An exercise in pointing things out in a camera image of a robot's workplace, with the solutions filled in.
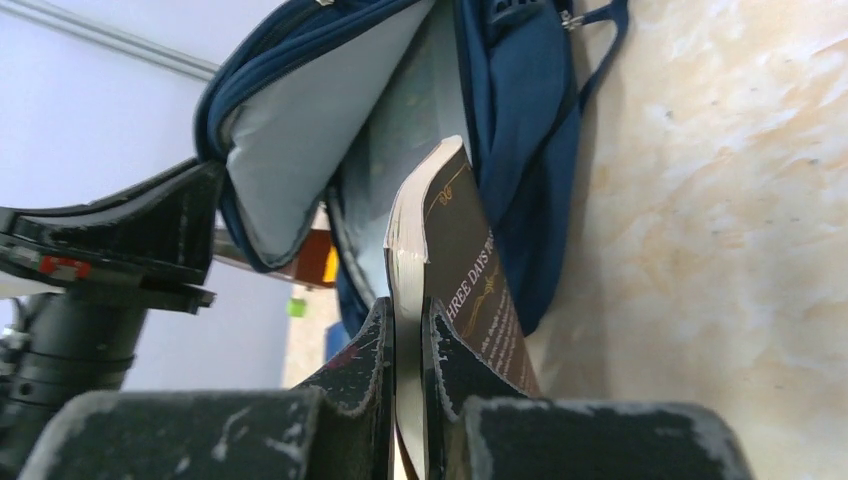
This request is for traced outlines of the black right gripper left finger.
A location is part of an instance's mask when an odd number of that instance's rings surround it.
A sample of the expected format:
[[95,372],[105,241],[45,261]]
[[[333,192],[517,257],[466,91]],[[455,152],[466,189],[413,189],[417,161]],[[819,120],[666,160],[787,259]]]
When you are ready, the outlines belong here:
[[289,390],[91,392],[51,420],[21,470],[40,479],[389,479],[394,316]]

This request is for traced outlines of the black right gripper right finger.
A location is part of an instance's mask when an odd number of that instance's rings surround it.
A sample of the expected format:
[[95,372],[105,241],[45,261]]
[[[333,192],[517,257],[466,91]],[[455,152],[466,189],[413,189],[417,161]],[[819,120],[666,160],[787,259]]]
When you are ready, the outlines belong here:
[[460,339],[437,300],[421,318],[426,479],[750,479],[737,437],[689,403],[530,398]]

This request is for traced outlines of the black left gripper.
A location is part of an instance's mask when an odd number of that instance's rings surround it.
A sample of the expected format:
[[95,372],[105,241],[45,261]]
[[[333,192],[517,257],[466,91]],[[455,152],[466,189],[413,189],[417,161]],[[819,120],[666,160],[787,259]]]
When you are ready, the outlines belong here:
[[87,204],[1,210],[1,271],[37,288],[1,333],[1,461],[26,462],[71,399],[118,390],[147,313],[195,314],[225,169],[189,159]]

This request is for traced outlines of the navy blue student backpack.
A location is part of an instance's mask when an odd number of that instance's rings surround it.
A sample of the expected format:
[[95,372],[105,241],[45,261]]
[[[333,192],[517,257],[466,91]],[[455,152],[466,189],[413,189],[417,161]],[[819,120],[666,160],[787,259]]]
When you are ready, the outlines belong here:
[[531,334],[559,281],[582,115],[628,27],[624,1],[288,1],[208,84],[196,152],[226,166],[220,210],[259,272],[289,264],[327,205],[355,335],[388,292],[396,189],[460,135]]

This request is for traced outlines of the Three Days To See book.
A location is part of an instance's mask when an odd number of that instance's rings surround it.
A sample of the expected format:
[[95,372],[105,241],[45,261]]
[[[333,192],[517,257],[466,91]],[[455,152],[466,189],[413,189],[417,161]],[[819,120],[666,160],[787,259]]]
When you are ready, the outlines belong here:
[[517,311],[460,136],[443,139],[407,176],[385,237],[396,333],[396,422],[410,479],[425,476],[421,327],[427,299],[482,363],[539,394]]

